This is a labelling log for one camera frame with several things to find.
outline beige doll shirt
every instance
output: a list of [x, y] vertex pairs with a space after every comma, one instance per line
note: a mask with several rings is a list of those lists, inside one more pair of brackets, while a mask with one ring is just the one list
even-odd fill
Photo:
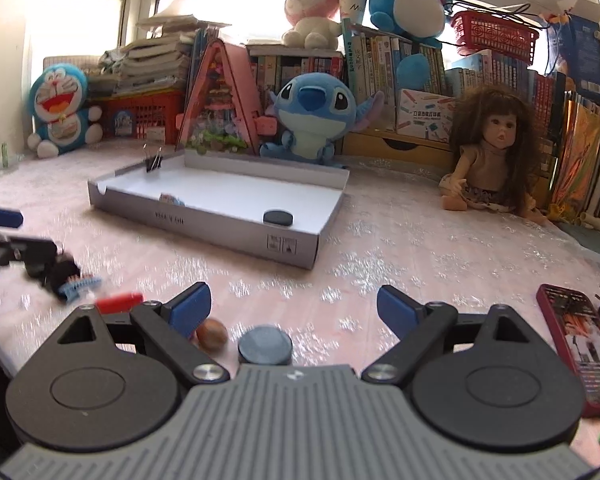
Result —
[[486, 142], [460, 146], [460, 154], [474, 159], [466, 176], [470, 187], [498, 192], [507, 181], [507, 150], [499, 150]]

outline pink triangular toy house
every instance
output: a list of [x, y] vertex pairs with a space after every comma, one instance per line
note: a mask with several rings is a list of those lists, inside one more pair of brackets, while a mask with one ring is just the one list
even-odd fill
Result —
[[184, 113], [178, 146], [204, 153], [258, 154], [258, 134], [276, 133], [262, 116], [247, 49], [222, 40], [207, 48]]

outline gray ribbed panel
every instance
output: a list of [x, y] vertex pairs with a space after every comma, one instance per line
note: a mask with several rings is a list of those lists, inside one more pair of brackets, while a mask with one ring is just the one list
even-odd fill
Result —
[[243, 365], [227, 384], [193, 388], [132, 446], [64, 455], [27, 445], [2, 471], [13, 480], [571, 480], [588, 469], [568, 446], [495, 456], [453, 444], [398, 388], [363, 383], [346, 366]]

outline doll skirt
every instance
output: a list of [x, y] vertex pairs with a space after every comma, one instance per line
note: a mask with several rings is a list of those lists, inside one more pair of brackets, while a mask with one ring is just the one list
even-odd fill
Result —
[[[440, 189], [451, 190], [451, 173], [442, 177], [439, 184]], [[473, 209], [490, 209], [501, 213], [508, 213], [512, 208], [502, 205], [502, 197], [497, 191], [487, 191], [474, 186], [464, 186], [462, 199]]]

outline phone screen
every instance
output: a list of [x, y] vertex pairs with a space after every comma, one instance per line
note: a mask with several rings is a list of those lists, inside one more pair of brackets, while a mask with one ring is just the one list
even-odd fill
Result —
[[600, 404], [600, 317], [584, 294], [560, 287], [545, 293], [584, 382], [587, 397]]

